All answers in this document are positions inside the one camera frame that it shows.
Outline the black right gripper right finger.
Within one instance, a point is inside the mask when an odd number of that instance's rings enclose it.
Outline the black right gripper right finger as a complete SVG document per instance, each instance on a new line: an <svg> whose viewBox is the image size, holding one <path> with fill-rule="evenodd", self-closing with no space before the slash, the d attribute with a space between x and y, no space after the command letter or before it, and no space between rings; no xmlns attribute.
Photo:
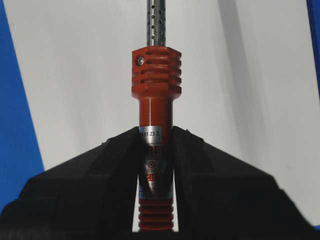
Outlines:
<svg viewBox="0 0 320 240"><path fill-rule="evenodd" d="M172 129L179 234L184 240L317 240L268 173Z"/></svg>

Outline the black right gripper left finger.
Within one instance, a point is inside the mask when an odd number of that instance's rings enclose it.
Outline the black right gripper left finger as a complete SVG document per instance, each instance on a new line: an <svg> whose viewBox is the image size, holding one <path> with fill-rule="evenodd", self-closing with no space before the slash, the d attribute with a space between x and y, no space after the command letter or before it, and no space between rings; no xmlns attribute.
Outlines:
<svg viewBox="0 0 320 240"><path fill-rule="evenodd" d="M142 142L134 127L30 178L0 215L3 240L113 240L133 227Z"/></svg>

